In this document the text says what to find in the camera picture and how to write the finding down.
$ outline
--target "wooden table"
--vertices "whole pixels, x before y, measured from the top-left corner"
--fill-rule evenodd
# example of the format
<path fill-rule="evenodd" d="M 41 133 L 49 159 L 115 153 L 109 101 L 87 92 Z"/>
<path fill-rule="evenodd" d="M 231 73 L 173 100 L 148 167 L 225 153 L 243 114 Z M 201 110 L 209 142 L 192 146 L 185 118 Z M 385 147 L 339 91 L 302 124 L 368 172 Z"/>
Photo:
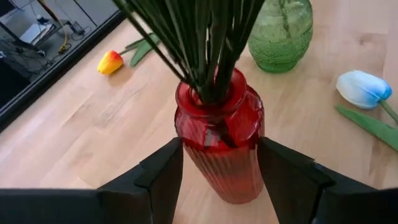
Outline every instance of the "wooden table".
<path fill-rule="evenodd" d="M 264 102 L 266 136 L 365 184 L 397 187 L 398 153 L 333 106 L 351 107 L 335 83 L 353 69 L 398 90 L 398 1 L 312 3 L 313 40 L 293 71 L 264 73 L 247 49 L 236 65 Z M 96 71 L 105 52 L 138 38 L 123 22 L 1 133 L 0 187 L 96 188 L 175 136 L 178 80 L 155 53 L 111 78 Z M 398 110 L 398 95 L 389 103 Z M 365 113 L 393 124 L 380 108 Z M 227 204 L 184 156 L 175 223 L 277 223 L 265 189 L 251 203 Z"/>

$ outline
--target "tulip petal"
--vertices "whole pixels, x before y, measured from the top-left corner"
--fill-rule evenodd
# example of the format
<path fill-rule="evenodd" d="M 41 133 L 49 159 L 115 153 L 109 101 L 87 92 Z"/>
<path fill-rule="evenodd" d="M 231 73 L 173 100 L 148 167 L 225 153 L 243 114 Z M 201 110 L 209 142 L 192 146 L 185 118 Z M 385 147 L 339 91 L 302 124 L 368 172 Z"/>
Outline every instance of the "tulip petal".
<path fill-rule="evenodd" d="M 115 51 L 107 52 L 98 64 L 97 71 L 110 75 L 123 65 L 123 58 Z"/>
<path fill-rule="evenodd" d="M 342 74 L 336 88 L 344 99 L 362 109 L 374 108 L 392 94 L 385 80 L 362 71 Z"/>

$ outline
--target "green glass vase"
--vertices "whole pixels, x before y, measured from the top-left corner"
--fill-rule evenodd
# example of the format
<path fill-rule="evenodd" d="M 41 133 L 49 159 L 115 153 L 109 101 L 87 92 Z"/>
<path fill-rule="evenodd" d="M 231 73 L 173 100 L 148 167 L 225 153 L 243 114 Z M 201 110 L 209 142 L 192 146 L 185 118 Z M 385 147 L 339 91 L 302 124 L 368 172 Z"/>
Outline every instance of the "green glass vase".
<path fill-rule="evenodd" d="M 250 53 L 266 72 L 283 73 L 304 56 L 312 38 L 309 0 L 266 0 L 249 38 Z"/>

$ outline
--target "white and blue tulip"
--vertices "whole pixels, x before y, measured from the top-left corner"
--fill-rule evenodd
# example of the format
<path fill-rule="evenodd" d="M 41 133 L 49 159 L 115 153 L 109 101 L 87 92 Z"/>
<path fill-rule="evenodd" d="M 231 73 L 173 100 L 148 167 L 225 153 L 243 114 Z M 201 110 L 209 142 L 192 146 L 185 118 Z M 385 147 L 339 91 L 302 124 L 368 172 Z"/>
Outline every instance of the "white and blue tulip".
<path fill-rule="evenodd" d="M 356 70 L 342 74 L 336 87 L 344 99 L 362 109 L 375 108 L 392 94 L 385 80 Z"/>

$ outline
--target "yellow tulip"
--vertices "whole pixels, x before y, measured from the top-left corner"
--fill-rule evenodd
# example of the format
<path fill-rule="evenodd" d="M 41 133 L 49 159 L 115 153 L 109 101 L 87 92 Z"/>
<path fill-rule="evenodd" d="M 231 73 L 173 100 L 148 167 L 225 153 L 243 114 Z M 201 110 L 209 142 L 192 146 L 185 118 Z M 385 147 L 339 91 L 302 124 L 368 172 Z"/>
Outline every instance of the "yellow tulip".
<path fill-rule="evenodd" d="M 107 52 L 98 64 L 97 70 L 110 75 L 123 65 L 123 58 L 117 52 L 111 50 Z"/>

